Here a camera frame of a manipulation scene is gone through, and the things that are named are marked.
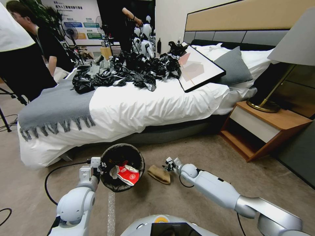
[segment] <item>white duvet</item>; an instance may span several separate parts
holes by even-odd
[[[28,142],[18,132],[21,160],[32,168],[45,167],[75,146],[112,142],[140,133],[146,126],[204,119],[216,111],[228,94],[228,86],[213,83],[185,93],[177,79],[157,80],[154,92],[132,83],[124,87],[99,87],[89,105],[96,126],[79,131],[72,123],[68,133],[58,127],[57,135],[45,137],[39,132],[38,139]]]

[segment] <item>gray wall panel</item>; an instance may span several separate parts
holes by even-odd
[[[315,188],[315,122],[291,138],[273,156]]]
[[[213,41],[240,43],[246,31],[216,31]]]
[[[247,31],[242,43],[276,46],[288,30]]]
[[[186,43],[191,43],[191,41],[193,41],[194,38],[195,38],[195,34],[196,34],[196,31],[187,31],[187,32],[185,32],[185,34],[184,34],[184,41]]]
[[[199,31],[196,32],[195,39],[202,39],[202,40],[213,40],[215,31]]]

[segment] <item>picture frame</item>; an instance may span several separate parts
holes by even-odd
[[[191,92],[224,75],[226,71],[209,58],[194,49],[191,45],[178,60],[181,69],[179,82],[185,92]]]

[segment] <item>gold lamp stand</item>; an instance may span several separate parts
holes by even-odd
[[[276,113],[280,110],[280,106],[273,101],[269,100],[270,96],[274,93],[274,91],[285,81],[287,76],[291,73],[291,71],[294,69],[295,64],[291,64],[286,71],[286,73],[282,76],[282,78],[279,80],[279,82],[276,84],[276,86],[272,89],[272,91],[268,94],[268,96],[260,103],[260,104],[255,104],[251,101],[251,98],[249,98],[246,103],[259,111],[263,112],[269,112],[269,113]]]

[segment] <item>gray carpet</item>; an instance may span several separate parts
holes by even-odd
[[[17,113],[23,107],[16,99],[5,95],[0,95],[0,106],[5,115]],[[0,140],[0,208],[13,209],[9,220],[0,227],[0,235],[46,235],[56,208],[46,197],[44,180],[50,170],[69,163],[60,161],[48,168],[28,170],[19,158],[17,132],[0,132]],[[231,182],[242,195],[260,196],[296,214],[303,219],[304,231],[315,235],[315,191],[270,157],[246,163],[213,134],[135,146],[145,159],[146,170],[152,164],[161,166],[168,156],[179,157],[183,163],[193,163]],[[107,147],[97,144],[76,148],[72,163],[100,156]],[[49,178],[48,188],[56,201],[76,186],[79,167],[58,170]],[[185,218],[218,235],[242,235],[234,211],[217,206],[194,188],[183,187],[176,175],[171,178],[171,185],[163,185],[145,172],[134,188],[115,194],[116,235],[134,220],[159,213]],[[107,235],[108,193],[102,184],[98,186],[90,220],[91,236]],[[0,222],[6,214],[0,212]],[[257,220],[241,217],[241,222],[247,235],[260,235]]]

